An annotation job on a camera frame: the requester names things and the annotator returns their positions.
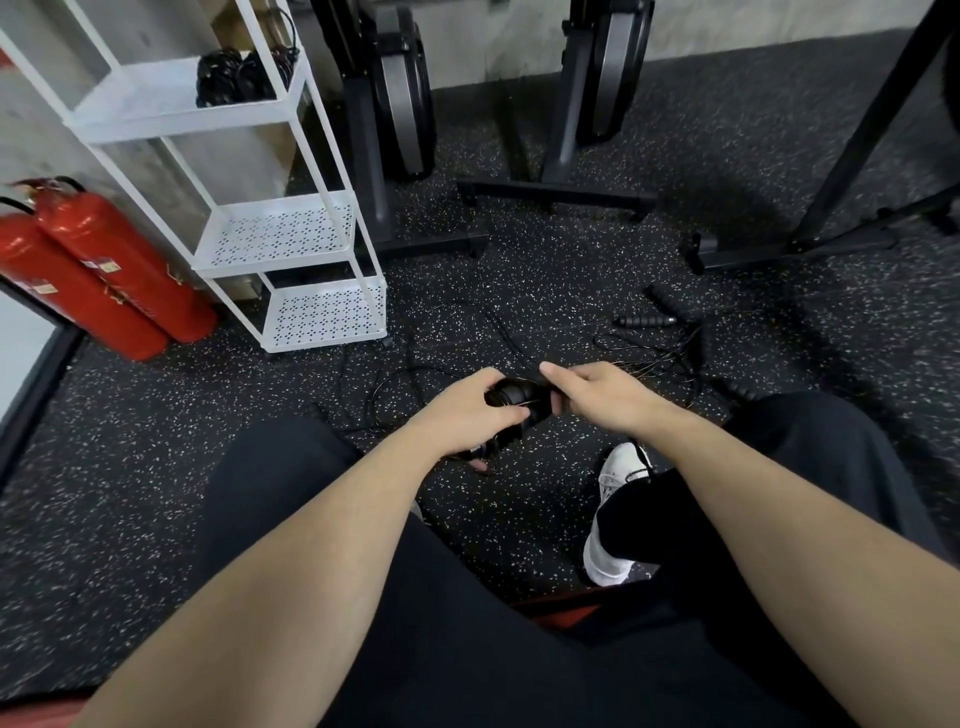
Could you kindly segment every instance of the black metal frame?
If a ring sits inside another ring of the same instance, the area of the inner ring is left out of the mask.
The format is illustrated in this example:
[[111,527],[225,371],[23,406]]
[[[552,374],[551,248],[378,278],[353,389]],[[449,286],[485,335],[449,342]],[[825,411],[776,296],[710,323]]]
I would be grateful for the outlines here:
[[47,401],[57,391],[63,372],[83,340],[84,333],[59,313],[42,305],[6,279],[0,278],[0,291],[57,327],[6,414],[0,418],[0,492],[3,492]]
[[632,210],[639,222],[657,204],[657,195],[628,190],[602,190],[567,184],[576,165],[577,126],[584,103],[584,89],[593,34],[600,4],[592,0],[572,0],[570,18],[564,22],[566,48],[560,85],[554,101],[553,121],[543,158],[539,182],[520,182],[490,178],[461,178],[457,190],[468,205],[476,205],[477,196],[508,197],[540,203],[569,203]]
[[373,248],[382,260],[435,253],[482,255],[489,235],[473,230],[432,237],[397,240],[393,213],[383,174],[383,157],[373,106],[368,49],[359,24],[345,0],[311,0],[324,40],[344,81],[344,102],[350,149],[353,153],[353,190],[367,224]]
[[894,226],[921,216],[930,219],[946,233],[955,232],[947,212],[950,203],[960,197],[960,183],[899,209],[882,210],[876,219],[852,230],[829,238],[820,237],[830,215],[850,191],[871,152],[950,34],[958,28],[958,23],[960,4],[956,0],[935,0],[907,41],[894,69],[817,191],[800,224],[787,240],[723,250],[714,235],[697,232],[687,252],[687,260],[694,272],[702,274],[705,271],[779,260],[889,250],[899,242]]

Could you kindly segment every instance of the left hand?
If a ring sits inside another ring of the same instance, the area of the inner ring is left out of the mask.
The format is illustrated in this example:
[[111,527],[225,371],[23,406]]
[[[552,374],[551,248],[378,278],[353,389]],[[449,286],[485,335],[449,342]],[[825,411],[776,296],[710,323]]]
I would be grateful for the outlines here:
[[493,367],[481,369],[444,389],[404,429],[421,433],[425,445],[435,448],[438,457],[475,448],[501,429],[519,425],[530,416],[520,406],[491,407],[484,394],[504,378]]

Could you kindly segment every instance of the hand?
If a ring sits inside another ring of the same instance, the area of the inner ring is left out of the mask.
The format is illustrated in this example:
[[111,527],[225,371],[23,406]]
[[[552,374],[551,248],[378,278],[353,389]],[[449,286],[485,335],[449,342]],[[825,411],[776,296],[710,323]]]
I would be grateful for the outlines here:
[[564,393],[552,395],[554,414],[568,409],[595,425],[639,439],[648,439],[661,416],[683,411],[608,361],[570,369],[544,361],[540,372]]
[[438,457],[487,442],[501,429],[530,416],[526,407],[491,407],[484,400],[487,390],[503,377],[488,367],[454,382],[410,418],[406,427],[420,432],[424,443],[437,448]]

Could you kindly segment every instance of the forearm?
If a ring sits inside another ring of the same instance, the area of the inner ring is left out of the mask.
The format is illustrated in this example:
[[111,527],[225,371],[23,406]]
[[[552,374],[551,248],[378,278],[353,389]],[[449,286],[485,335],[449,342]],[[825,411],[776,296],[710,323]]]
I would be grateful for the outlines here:
[[767,616],[855,719],[956,724],[956,570],[679,408],[636,436],[676,463]]
[[367,634],[437,459],[409,425],[384,440],[189,599],[76,725],[312,728]]

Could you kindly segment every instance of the black metal stand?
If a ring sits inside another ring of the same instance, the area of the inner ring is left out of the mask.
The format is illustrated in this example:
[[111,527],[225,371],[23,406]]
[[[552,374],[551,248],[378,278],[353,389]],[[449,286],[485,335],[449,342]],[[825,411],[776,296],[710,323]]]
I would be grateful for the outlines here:
[[888,250],[899,242],[893,226],[911,218],[925,216],[944,232],[951,231],[947,210],[960,197],[960,184],[948,187],[897,210],[882,210],[875,220],[831,238],[820,231],[829,216],[844,199],[877,143],[889,129],[904,102],[941,47],[958,27],[960,4],[955,0],[936,0],[907,41],[893,71],[864,114],[840,158],[817,191],[804,218],[785,241],[766,245],[723,250],[710,233],[694,234],[687,259],[695,273],[736,268],[744,265]]
[[[393,213],[383,174],[367,49],[349,3],[343,0],[312,0],[312,5],[324,31],[324,40],[344,79],[344,102],[353,155],[353,190],[377,257],[390,260],[434,253],[468,253],[473,257],[482,255],[489,238],[485,231],[453,232],[410,240],[394,238]],[[366,248],[363,248],[358,254],[366,257],[366,252]]]
[[350,149],[353,152],[353,189],[377,256],[382,260],[390,260],[434,253],[467,253],[473,257],[482,255],[490,237],[485,231],[452,232],[409,240],[394,237],[370,80],[345,79],[344,101],[347,106]]
[[564,24],[566,49],[560,88],[554,102],[553,124],[539,182],[516,182],[483,178],[457,180],[457,190],[468,205],[476,205],[480,195],[533,200],[541,203],[569,203],[632,210],[639,222],[657,205],[657,195],[627,190],[589,189],[566,181],[573,171],[577,152],[577,123],[583,104],[584,86],[593,50],[590,27]]

